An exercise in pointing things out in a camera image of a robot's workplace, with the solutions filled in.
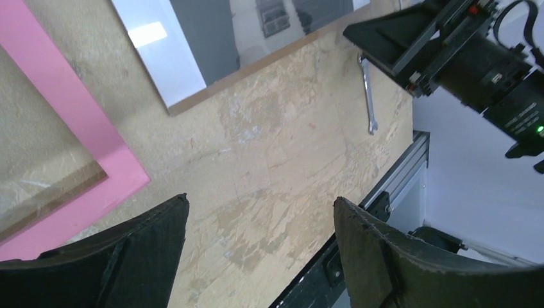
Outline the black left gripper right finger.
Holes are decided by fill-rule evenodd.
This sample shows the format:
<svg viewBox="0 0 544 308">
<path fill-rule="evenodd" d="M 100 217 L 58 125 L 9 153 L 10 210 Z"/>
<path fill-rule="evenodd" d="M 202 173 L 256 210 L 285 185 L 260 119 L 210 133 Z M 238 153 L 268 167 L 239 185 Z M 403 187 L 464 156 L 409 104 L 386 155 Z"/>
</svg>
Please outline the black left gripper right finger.
<svg viewBox="0 0 544 308">
<path fill-rule="evenodd" d="M 542 307 L 543 266 L 460 256 L 339 197 L 334 225 L 352 307 Z"/>
</svg>

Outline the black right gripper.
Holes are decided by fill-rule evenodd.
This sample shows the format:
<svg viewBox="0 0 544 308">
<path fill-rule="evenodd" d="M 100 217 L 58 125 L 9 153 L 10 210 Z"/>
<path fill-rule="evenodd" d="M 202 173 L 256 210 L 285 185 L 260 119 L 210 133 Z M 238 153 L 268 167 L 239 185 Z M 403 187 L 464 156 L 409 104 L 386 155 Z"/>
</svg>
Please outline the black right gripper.
<svg viewBox="0 0 544 308">
<path fill-rule="evenodd" d="M 498 33 L 513 5 L 498 11 L 495 1 L 423 1 L 350 24 L 343 36 L 411 95 L 442 87 L 515 148 L 541 149 L 543 53 L 533 36 L 538 6 L 527 6 L 524 41 L 512 47 Z"/>
</svg>

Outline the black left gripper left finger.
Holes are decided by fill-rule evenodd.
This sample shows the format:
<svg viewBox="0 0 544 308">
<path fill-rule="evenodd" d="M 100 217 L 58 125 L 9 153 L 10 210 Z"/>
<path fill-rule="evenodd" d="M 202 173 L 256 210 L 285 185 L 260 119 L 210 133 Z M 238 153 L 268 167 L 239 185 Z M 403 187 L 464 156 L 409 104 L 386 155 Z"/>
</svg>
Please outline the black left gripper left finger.
<svg viewBox="0 0 544 308">
<path fill-rule="evenodd" d="M 124 223 L 1 263 L 2 307 L 167 307 L 185 242 L 179 194 Z"/>
</svg>

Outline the black white photo print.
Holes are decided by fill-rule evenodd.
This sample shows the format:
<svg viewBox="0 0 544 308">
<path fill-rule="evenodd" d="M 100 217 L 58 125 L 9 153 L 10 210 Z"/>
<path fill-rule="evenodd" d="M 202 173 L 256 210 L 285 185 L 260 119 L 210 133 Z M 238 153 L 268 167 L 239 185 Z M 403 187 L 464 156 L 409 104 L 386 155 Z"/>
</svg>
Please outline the black white photo print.
<svg viewBox="0 0 544 308">
<path fill-rule="evenodd" d="M 114 0 L 113 6 L 171 108 L 366 2 Z"/>
</svg>

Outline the pink photo frame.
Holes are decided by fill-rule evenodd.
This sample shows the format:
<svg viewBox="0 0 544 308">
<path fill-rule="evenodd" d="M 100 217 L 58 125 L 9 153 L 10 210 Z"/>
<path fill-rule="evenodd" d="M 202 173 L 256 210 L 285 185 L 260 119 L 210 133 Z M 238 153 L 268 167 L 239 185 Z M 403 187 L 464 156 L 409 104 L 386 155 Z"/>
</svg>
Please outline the pink photo frame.
<svg viewBox="0 0 544 308">
<path fill-rule="evenodd" d="M 91 226 L 150 178 L 24 1 L 1 1 L 1 46 L 106 173 L 1 243 L 2 261 L 32 260 Z"/>
</svg>

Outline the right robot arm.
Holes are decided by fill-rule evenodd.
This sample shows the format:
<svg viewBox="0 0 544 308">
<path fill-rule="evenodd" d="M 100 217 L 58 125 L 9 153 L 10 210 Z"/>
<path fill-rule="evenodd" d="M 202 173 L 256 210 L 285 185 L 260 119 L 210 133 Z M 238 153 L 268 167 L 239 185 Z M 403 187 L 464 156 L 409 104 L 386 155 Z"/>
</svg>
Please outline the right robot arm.
<svg viewBox="0 0 544 308">
<path fill-rule="evenodd" d="M 507 158 L 543 153 L 543 52 L 534 41 L 534 1 L 513 47 L 498 37 L 514 8 L 497 1 L 424 1 L 348 25 L 362 58 L 411 96 L 443 88 L 514 140 Z"/>
</svg>

